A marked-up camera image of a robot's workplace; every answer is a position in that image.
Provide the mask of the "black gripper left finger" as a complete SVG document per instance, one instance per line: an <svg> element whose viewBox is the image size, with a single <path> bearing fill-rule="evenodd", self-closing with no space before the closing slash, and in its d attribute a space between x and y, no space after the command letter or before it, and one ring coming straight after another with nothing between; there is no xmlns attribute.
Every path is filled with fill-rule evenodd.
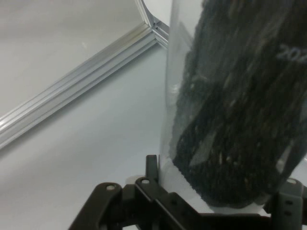
<svg viewBox="0 0 307 230"><path fill-rule="evenodd" d="M70 225L71 230L197 230L199 214L178 194L158 184L157 156L146 157L145 176L121 187L98 184Z"/></svg>

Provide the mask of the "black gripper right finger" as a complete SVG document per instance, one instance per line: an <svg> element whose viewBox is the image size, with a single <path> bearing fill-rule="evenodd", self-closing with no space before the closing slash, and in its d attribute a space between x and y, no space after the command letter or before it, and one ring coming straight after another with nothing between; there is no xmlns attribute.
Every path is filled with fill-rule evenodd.
<svg viewBox="0 0 307 230"><path fill-rule="evenodd" d="M264 206L271 215L273 230L301 230L303 227L303 184L289 178Z"/></svg>

